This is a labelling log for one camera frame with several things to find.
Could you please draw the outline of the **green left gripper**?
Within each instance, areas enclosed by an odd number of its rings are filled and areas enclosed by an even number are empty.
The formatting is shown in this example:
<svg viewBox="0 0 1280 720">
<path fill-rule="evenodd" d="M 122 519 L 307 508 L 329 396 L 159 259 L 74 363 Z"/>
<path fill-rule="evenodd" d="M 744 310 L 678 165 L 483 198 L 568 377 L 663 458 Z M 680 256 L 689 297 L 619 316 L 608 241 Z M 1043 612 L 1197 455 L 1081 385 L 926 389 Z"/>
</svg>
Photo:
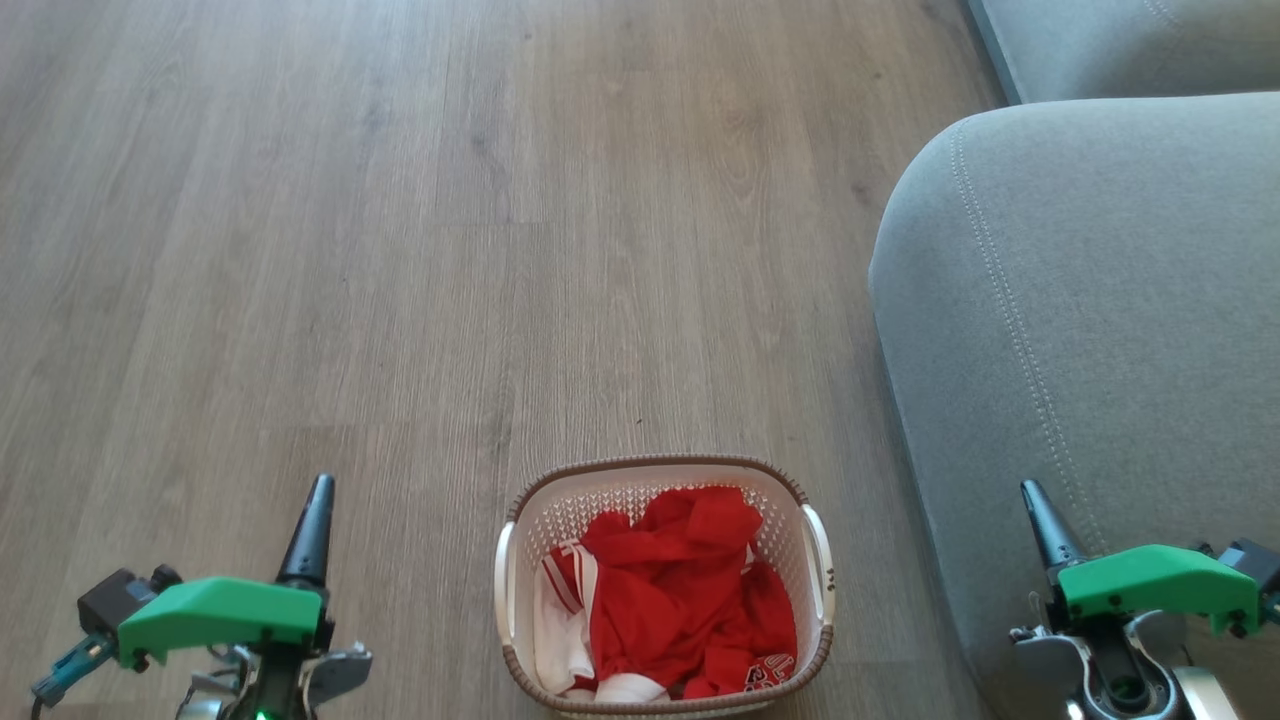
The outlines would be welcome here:
<svg viewBox="0 0 1280 720">
<path fill-rule="evenodd" d="M 173 585 L 116 630 L 116 661 L 164 665 L 172 651 L 261 641 L 302 646 L 316 635 L 326 589 L 337 479 L 315 478 L 276 574 L 276 584 L 210 577 Z M 301 587 L 296 589 L 284 585 Z"/>
</svg>

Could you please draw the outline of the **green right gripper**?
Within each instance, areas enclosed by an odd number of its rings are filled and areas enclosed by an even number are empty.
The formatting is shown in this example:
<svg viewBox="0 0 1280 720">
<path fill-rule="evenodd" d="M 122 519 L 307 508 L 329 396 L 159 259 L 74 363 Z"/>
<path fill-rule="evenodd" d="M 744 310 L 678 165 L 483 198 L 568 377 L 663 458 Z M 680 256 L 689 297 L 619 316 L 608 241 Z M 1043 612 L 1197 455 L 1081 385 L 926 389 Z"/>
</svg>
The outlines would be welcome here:
<svg viewBox="0 0 1280 720">
<path fill-rule="evenodd" d="M 1213 634 L 1254 634 L 1262 626 L 1258 583 L 1206 553 L 1144 544 L 1088 560 L 1076 533 L 1044 487 L 1020 483 L 1039 560 L 1074 619 L 1161 611 L 1201 615 Z"/>
</svg>

